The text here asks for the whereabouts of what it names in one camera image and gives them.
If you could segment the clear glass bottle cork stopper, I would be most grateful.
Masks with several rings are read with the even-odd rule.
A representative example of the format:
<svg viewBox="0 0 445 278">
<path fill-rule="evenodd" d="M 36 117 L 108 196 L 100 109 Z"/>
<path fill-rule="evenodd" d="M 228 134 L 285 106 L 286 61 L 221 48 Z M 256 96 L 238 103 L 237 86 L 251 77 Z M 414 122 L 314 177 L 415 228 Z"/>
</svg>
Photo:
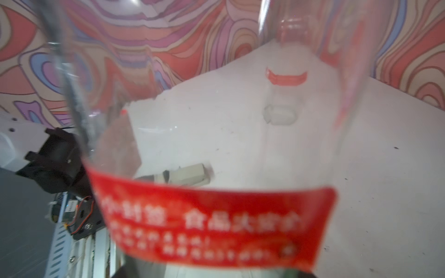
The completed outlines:
<svg viewBox="0 0 445 278">
<path fill-rule="evenodd" d="M 262 1 L 37 1 L 86 172 L 136 180 L 202 163 L 209 184 L 164 186 L 331 186 L 339 199 L 332 180 L 340 148 L 393 3 L 309 2 L 303 107 L 294 124 L 277 126 L 263 117 L 270 90 Z M 126 278 L 297 278 L 313 275 L 318 262 L 312 271 L 216 268 L 124 255 Z"/>
</svg>

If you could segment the clear glass bottle black cap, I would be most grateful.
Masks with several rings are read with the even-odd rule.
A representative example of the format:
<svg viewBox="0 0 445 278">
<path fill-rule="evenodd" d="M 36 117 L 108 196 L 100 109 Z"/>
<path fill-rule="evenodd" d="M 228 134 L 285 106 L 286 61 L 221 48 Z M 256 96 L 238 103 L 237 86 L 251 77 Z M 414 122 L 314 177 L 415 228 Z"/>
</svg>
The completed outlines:
<svg viewBox="0 0 445 278">
<path fill-rule="evenodd" d="M 309 71 L 312 59 L 311 5 L 309 1 L 262 1 L 259 34 L 265 45 L 266 69 L 278 75 L 301 75 Z M 303 107 L 302 85 L 275 86 L 269 80 L 263 117 L 270 125 L 296 122 Z"/>
</svg>

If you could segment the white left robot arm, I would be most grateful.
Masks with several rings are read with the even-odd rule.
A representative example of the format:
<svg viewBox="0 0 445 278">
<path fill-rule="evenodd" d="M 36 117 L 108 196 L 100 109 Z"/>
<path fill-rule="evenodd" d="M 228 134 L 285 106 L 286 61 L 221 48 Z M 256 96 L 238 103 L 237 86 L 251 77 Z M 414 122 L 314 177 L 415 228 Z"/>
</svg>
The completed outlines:
<svg viewBox="0 0 445 278">
<path fill-rule="evenodd" d="M 48 193 L 92 195 L 76 134 L 1 112 L 1 167 L 35 181 Z"/>
</svg>

